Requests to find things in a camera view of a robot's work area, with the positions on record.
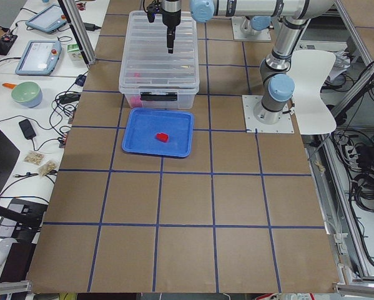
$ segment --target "white desk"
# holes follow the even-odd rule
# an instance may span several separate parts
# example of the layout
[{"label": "white desk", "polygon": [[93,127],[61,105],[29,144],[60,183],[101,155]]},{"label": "white desk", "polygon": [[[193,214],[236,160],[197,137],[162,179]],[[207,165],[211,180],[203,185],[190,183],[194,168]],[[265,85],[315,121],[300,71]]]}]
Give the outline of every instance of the white desk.
[{"label": "white desk", "polygon": [[[51,0],[49,1],[49,3],[43,3],[42,1],[28,0],[24,7],[32,11],[39,12],[52,4],[57,4],[57,1]],[[95,0],[87,2],[86,10],[79,11],[82,20],[84,22],[93,23],[101,27],[104,21],[108,4],[109,0]],[[33,17],[33,15],[34,14],[32,12],[21,10],[19,15],[13,22],[11,29],[14,28],[16,22],[20,20],[28,20],[31,17]],[[74,35],[70,29],[65,30],[63,32],[56,31],[52,34],[46,34],[42,31],[27,30],[26,28],[27,26],[25,22],[18,23],[18,27],[14,31],[14,34],[17,34],[18,38],[14,43],[13,47],[11,48],[11,50],[9,51],[8,55],[1,56],[1,59],[21,57],[27,46],[27,43],[31,40],[52,41],[57,40],[57,38],[61,36],[70,36],[72,38],[72,41],[62,42],[62,53],[56,65],[56,68],[52,72],[51,76],[77,77],[77,75],[83,74],[87,71],[87,66],[84,63],[84,61],[71,61],[69,55],[66,53],[66,47],[68,44],[76,44],[76,40],[74,39]],[[66,24],[64,27],[61,28],[61,30],[64,30],[65,28],[69,28],[69,25]],[[96,44],[98,42],[99,30],[88,31],[87,33],[91,41],[92,47],[95,49]],[[1,63],[0,73],[14,74],[14,71],[18,63],[19,60],[5,61]]]},{"label": "white desk", "polygon": [[[40,105],[34,108],[26,108],[20,104],[15,103],[11,97],[11,90],[1,86],[3,82],[9,83],[20,83],[24,81],[24,77],[14,74],[0,74],[0,120],[6,119],[16,115],[23,115],[29,118],[37,120],[45,128],[49,128],[48,117],[52,113],[51,102],[55,95],[61,91],[65,91],[73,83],[73,78],[68,77],[27,77],[27,80],[34,81],[40,85],[42,89],[42,102]],[[81,91],[80,87],[75,86],[72,88],[75,91]],[[32,144],[26,140],[18,122],[24,119],[23,117],[17,117],[8,121],[0,123],[0,130],[14,143],[14,145],[20,150],[19,159],[13,169],[11,177],[5,186],[11,184],[17,178],[14,178],[14,174],[25,174],[27,172],[36,172],[38,166],[24,162],[23,159],[27,153],[32,150]],[[56,124],[60,118],[57,114],[52,117],[52,123]],[[57,126],[67,125],[68,118],[64,117],[61,123]],[[36,146],[38,147],[41,143],[48,139],[57,138],[58,134],[54,130],[45,131],[38,127],[33,121],[31,121],[33,128],[37,134],[34,138]],[[49,142],[41,148],[40,153],[45,154],[43,164],[48,160],[52,159],[56,162],[60,162],[63,155],[63,149],[59,149],[58,142]],[[49,200],[51,197],[53,184],[47,178],[41,178],[39,176],[25,179],[24,181],[14,184],[10,187],[3,196],[39,196]],[[35,201],[38,203],[44,203],[38,199],[27,199],[28,201]],[[0,205],[6,207],[10,202],[10,199],[1,199]]]},{"label": "white desk", "polygon": [[[51,0],[49,3],[43,3],[41,0],[28,0],[25,4],[25,8],[39,12],[44,8],[50,6],[51,4],[57,4],[57,1]],[[86,10],[80,11],[82,20],[88,23],[94,23],[98,26],[102,26],[105,18],[105,13],[109,4],[109,0],[95,0],[92,2],[87,2]],[[20,11],[19,15],[13,22],[11,28],[14,28],[16,22],[20,20],[29,19],[33,16],[31,12],[26,10]],[[59,36],[71,36],[73,40],[69,43],[75,44],[74,36],[70,29],[64,32],[55,32],[54,34],[44,34],[43,32],[32,30],[26,30],[26,25],[24,22],[19,23],[19,27],[14,32],[19,37],[14,43],[12,49],[6,57],[17,57],[21,56],[27,43],[30,40],[56,40]],[[99,31],[88,32],[88,36],[91,40],[92,46],[95,48]],[[49,128],[48,117],[52,113],[51,103],[54,96],[59,92],[66,91],[68,87],[74,82],[74,78],[78,74],[82,74],[87,71],[87,67],[83,61],[73,62],[69,59],[66,53],[66,44],[62,44],[62,54],[61,58],[56,66],[54,72],[50,76],[18,76],[14,74],[14,70],[18,64],[18,61],[8,61],[0,64],[0,120],[10,118],[16,115],[23,115],[29,118],[37,120],[45,128]],[[37,107],[32,109],[23,107],[15,103],[11,98],[11,90],[2,87],[2,83],[14,83],[18,84],[23,81],[34,81],[40,85],[42,89],[43,99],[42,103]],[[74,86],[73,91],[81,91],[82,88]],[[22,132],[19,128],[18,122],[23,118],[17,117],[8,121],[0,123],[1,131],[15,144],[15,146],[20,150],[20,156],[18,162],[16,163],[11,177],[6,183],[5,187],[13,183],[17,178],[14,178],[14,174],[25,174],[27,172],[36,172],[37,166],[29,164],[23,161],[24,157],[27,155],[28,151],[32,150],[32,144],[30,141],[25,140]],[[52,123],[56,124],[60,120],[57,114],[52,117]],[[61,123],[57,126],[57,129],[62,125],[67,125],[68,118],[64,117]],[[33,128],[37,134],[34,138],[36,147],[41,145],[44,141],[48,139],[57,138],[58,134],[54,130],[45,131],[38,127],[33,121],[31,121]],[[39,151],[44,153],[46,156],[43,160],[43,164],[46,161],[52,159],[60,163],[63,155],[63,149],[59,149],[58,142],[48,142]],[[39,176],[25,179],[24,181],[13,185],[10,187],[3,196],[39,196],[46,200],[51,197],[53,189],[53,184],[50,180],[46,178],[41,178]],[[27,199],[29,201],[35,201],[37,203],[44,203],[42,200],[38,199]],[[10,202],[10,199],[1,199],[0,205],[6,207]]]}]

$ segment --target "plastic box lid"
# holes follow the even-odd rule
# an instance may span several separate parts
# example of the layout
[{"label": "plastic box lid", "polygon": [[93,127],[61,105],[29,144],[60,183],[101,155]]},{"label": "plastic box lid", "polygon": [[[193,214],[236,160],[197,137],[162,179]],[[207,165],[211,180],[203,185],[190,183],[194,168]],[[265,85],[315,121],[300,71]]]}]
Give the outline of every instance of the plastic box lid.
[{"label": "plastic box lid", "polygon": [[167,52],[167,28],[160,14],[149,23],[144,11],[129,15],[125,37],[119,89],[199,90],[199,62],[196,22],[182,12],[175,30],[174,53]]}]

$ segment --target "blue tray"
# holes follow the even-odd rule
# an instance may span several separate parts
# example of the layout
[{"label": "blue tray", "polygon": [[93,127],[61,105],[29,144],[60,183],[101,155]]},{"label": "blue tray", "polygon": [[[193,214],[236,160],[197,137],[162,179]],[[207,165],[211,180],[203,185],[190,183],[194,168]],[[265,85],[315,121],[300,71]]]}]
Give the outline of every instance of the blue tray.
[{"label": "blue tray", "polygon": [[[185,111],[134,108],[124,133],[124,151],[141,154],[187,157],[191,152],[194,115]],[[157,133],[169,135],[159,141]]]}]

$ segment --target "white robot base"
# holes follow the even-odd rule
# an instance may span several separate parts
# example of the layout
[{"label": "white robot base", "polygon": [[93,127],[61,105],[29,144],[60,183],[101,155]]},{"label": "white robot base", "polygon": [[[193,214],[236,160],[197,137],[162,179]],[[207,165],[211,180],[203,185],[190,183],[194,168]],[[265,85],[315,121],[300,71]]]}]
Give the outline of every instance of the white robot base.
[{"label": "white robot base", "polygon": [[246,41],[246,42],[263,42],[269,43],[272,41],[270,31],[264,29],[262,31],[256,31],[256,34],[246,34],[241,31],[241,24],[245,21],[245,17],[232,17],[232,31],[234,33],[234,40]]},{"label": "white robot base", "polygon": [[[280,120],[272,125],[264,124],[255,117],[253,110],[262,98],[263,96],[258,95],[242,96],[247,133],[294,133],[290,114],[282,114]],[[285,105],[284,111],[288,111],[287,105]]]}]

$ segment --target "black box handle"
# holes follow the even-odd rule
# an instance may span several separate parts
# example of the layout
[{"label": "black box handle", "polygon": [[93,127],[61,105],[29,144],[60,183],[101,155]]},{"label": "black box handle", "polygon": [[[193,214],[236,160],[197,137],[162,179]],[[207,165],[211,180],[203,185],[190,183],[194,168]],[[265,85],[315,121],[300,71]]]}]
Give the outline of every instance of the black box handle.
[{"label": "black box handle", "polygon": [[164,95],[156,95],[151,92],[140,92],[141,101],[170,102],[177,101],[176,92],[167,92]]}]

